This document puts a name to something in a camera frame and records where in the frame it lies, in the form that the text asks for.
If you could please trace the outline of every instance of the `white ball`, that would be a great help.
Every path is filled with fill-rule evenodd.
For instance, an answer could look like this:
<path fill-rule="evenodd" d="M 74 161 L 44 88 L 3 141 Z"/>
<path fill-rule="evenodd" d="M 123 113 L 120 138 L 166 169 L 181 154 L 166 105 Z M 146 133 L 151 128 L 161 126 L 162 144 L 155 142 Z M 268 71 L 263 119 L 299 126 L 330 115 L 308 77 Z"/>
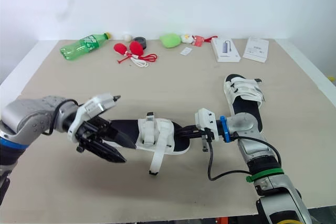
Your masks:
<path fill-rule="evenodd" d="M 125 42 L 131 42 L 131 40 L 132 40 L 132 36 L 131 36 L 131 35 L 129 35 L 129 34 L 124 34 L 124 41 L 125 41 Z"/>

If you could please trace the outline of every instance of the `table surface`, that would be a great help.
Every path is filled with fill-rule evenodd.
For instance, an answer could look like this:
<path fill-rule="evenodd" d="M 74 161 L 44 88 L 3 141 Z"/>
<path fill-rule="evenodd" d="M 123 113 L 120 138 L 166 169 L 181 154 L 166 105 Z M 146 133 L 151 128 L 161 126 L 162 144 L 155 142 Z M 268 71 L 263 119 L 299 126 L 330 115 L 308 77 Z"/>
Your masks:
<path fill-rule="evenodd" d="M 247 40 L 234 40 L 242 56 Z M 229 116 L 223 93 L 224 78 L 238 73 L 261 78 L 266 103 L 260 114 L 263 134 L 281 153 L 282 166 L 300 190 L 307 207 L 336 204 L 336 108 L 305 72 L 274 41 L 268 59 L 258 63 L 216 62 L 210 44 L 166 49 L 148 41 L 146 53 L 158 61 L 148 68 L 122 58 L 109 41 L 76 61 L 66 61 L 60 41 L 22 92 L 24 98 L 55 94 L 80 103 L 104 92 L 122 97 L 106 119 L 138 119 L 154 111 L 157 117 L 180 125 L 194 124 L 194 113 L 207 108 Z M 200 139 L 178 156 L 165 155 L 158 176 L 148 174 L 152 153 L 120 149 L 125 164 L 108 163 L 95 155 L 76 152 L 66 134 L 41 136 L 19 159 L 0 209 L 1 222 L 132 222 L 256 212 L 258 199 L 245 175 L 233 174 L 211 182 L 206 170 L 209 153 Z M 213 174 L 247 169 L 236 143 L 214 143 Z"/>

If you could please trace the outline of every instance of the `small white figurine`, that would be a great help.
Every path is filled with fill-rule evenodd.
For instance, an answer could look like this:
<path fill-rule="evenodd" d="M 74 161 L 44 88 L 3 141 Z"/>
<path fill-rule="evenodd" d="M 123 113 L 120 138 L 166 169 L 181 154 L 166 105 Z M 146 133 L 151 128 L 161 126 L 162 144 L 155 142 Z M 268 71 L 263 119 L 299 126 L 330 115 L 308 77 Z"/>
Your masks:
<path fill-rule="evenodd" d="M 181 41 L 182 43 L 191 44 L 194 41 L 194 38 L 192 35 L 185 34 L 181 35 Z"/>
<path fill-rule="evenodd" d="M 124 34 L 124 41 L 125 41 L 125 42 L 131 42 L 131 40 L 132 40 L 132 36 L 131 36 L 131 35 L 129 35 L 129 34 Z"/>

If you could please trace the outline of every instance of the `red object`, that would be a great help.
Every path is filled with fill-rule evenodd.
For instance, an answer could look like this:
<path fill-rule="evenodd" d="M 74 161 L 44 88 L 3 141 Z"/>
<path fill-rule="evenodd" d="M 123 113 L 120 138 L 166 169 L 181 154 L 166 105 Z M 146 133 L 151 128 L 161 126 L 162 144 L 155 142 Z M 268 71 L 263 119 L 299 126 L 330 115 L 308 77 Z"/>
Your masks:
<path fill-rule="evenodd" d="M 118 63 L 122 63 L 124 60 L 127 60 L 131 57 L 136 58 L 136 59 L 140 59 L 140 60 L 149 61 L 149 62 L 155 62 L 156 59 L 158 58 L 156 54 L 150 54 L 150 55 L 147 55 L 147 56 L 142 56 L 143 55 L 143 48 L 142 48 L 142 45 L 137 41 L 132 41 L 130 43 L 131 53 L 127 51 L 127 47 L 122 43 L 115 44 L 115 46 L 113 48 L 116 52 L 120 53 L 121 55 L 126 56 L 126 58 L 123 58 L 122 60 L 118 60 Z"/>
<path fill-rule="evenodd" d="M 202 43 L 204 41 L 204 38 L 202 36 L 193 36 L 194 38 L 194 42 L 193 42 L 193 45 L 196 46 L 196 47 L 201 47 L 202 46 Z"/>
<path fill-rule="evenodd" d="M 218 36 L 212 36 L 210 38 L 205 39 L 202 36 L 196 35 L 196 36 L 193 36 L 193 38 L 194 38 L 193 45 L 196 47 L 201 47 L 203 42 L 211 42 L 212 38 L 218 38 Z"/>
<path fill-rule="evenodd" d="M 132 54 L 134 54 L 134 55 L 137 55 L 137 56 L 142 56 L 143 55 L 142 45 L 137 41 L 132 41 L 130 43 L 130 50 L 131 50 Z"/>
<path fill-rule="evenodd" d="M 122 63 L 124 60 L 127 60 L 132 57 L 132 54 L 130 52 L 127 52 L 127 47 L 122 43 L 115 44 L 113 48 L 116 52 L 120 53 L 121 55 L 126 55 L 126 58 L 117 61 L 119 64 Z"/>
<path fill-rule="evenodd" d="M 229 217 L 218 217 L 216 218 L 216 224 L 228 224 Z"/>
<path fill-rule="evenodd" d="M 211 42 L 212 38 L 218 38 L 218 36 L 212 36 L 207 39 L 204 39 L 204 42 Z"/>
<path fill-rule="evenodd" d="M 120 53 L 121 55 L 124 55 L 127 52 L 127 47 L 122 43 L 115 44 L 113 48 L 116 52 Z"/>
<path fill-rule="evenodd" d="M 142 48 L 142 45 L 137 41 L 132 41 L 130 43 L 130 50 L 131 50 L 132 54 L 137 55 L 138 59 L 140 59 L 140 60 L 155 62 L 156 59 L 158 58 L 156 54 L 150 54 L 150 55 L 147 55 L 147 56 L 142 56 L 143 55 L 143 48 Z"/>

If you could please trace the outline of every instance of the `green ring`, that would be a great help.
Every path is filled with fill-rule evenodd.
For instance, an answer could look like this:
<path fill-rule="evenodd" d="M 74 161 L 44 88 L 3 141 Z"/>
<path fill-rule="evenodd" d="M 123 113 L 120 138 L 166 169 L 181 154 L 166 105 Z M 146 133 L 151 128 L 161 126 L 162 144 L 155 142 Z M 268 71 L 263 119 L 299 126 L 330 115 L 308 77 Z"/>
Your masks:
<path fill-rule="evenodd" d="M 257 179 L 266 177 L 268 175 L 284 174 L 283 171 L 284 170 L 282 170 L 281 168 L 273 168 L 273 169 L 264 170 L 260 173 L 256 173 L 255 175 L 247 176 L 246 181 L 249 182 L 249 183 L 252 183 L 252 182 L 256 181 Z"/>

